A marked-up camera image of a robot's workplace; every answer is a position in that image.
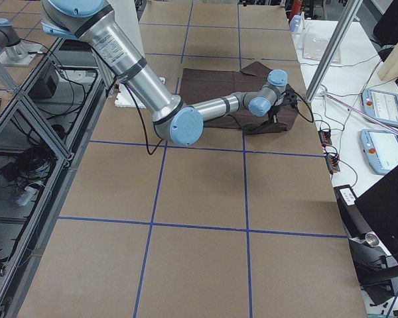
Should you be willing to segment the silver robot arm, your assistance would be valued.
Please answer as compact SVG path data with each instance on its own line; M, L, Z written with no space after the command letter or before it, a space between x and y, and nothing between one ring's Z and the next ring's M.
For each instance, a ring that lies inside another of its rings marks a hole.
M42 1L44 32L59 38L75 39L91 46L119 83L130 89L151 113L156 134L177 145L194 144L205 121L248 110L256 117L279 106L288 84L288 74L276 69L256 92L235 92L225 97L187 105L172 94L149 67L115 21L107 1Z

